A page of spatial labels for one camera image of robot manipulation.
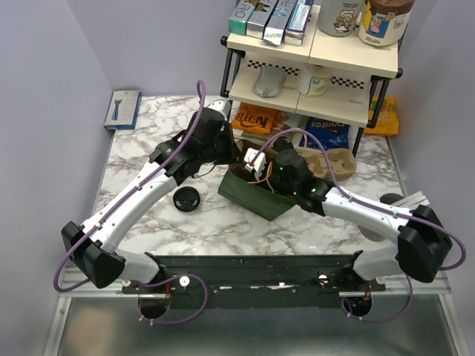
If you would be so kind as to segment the brown paper bag green side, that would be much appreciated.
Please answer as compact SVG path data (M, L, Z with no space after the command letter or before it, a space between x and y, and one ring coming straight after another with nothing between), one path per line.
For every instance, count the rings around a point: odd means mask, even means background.
M247 140L238 140L236 145L239 150L238 161L226 171L218 187L219 195L268 221L277 219L293 208L294 200L272 193L266 181L251 184L257 179L245 170L243 158L248 148L257 150L259 146Z

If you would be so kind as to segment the black plastic lid stack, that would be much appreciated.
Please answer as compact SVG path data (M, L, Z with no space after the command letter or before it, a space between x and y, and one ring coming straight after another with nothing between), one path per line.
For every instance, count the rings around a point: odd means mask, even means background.
M200 194L196 188L184 186L176 190L172 197L174 207L178 211L191 212L196 210L201 202Z

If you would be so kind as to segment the single black plastic lid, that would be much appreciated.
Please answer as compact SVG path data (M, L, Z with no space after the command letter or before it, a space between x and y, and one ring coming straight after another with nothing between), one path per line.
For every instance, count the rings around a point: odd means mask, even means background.
M293 150L294 146L292 142L285 136L279 136L272 145L272 149L278 153Z

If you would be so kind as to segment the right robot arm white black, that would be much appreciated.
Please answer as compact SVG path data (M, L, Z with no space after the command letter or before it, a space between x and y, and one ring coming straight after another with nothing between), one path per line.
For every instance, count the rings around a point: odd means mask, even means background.
M349 290L359 290L377 277L397 274L431 283L452 248L431 208L394 207L339 189L333 182L315 177L294 149L285 149L274 158L270 182L277 193L290 196L307 212L346 220L391 241L389 248L352 256L341 273L341 281Z

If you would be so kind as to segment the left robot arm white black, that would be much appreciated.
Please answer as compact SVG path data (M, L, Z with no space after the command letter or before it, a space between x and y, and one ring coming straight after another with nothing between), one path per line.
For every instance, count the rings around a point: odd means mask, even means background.
M212 108L195 112L187 129L161 142L138 175L101 211L61 230L68 255L98 289L118 279L133 280L149 293L164 285L159 263L148 254L121 251L119 244L159 200L195 175L201 165L230 165L238 148L226 115Z

